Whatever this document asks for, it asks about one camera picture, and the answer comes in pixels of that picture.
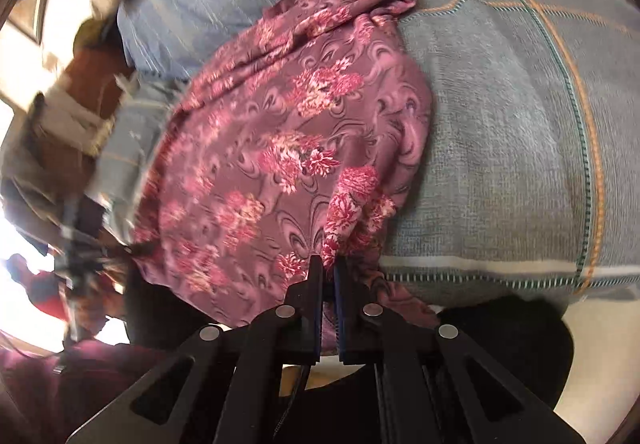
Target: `silver rivet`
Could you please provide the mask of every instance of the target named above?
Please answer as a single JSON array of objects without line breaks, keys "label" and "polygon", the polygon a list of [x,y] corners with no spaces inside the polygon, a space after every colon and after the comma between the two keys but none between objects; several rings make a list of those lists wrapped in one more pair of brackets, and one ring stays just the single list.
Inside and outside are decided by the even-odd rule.
[{"label": "silver rivet", "polygon": [[362,311],[366,316],[376,318],[382,314],[383,308],[382,305],[378,305],[377,303],[367,303],[362,308]]},{"label": "silver rivet", "polygon": [[458,329],[453,325],[440,325],[438,334],[445,339],[455,339],[458,337]]},{"label": "silver rivet", "polygon": [[278,318],[290,318],[296,310],[291,305],[280,305],[276,308],[276,316]]},{"label": "silver rivet", "polygon": [[218,327],[214,327],[212,325],[208,327],[204,327],[200,331],[200,338],[203,341],[213,341],[220,335],[220,329]]}]

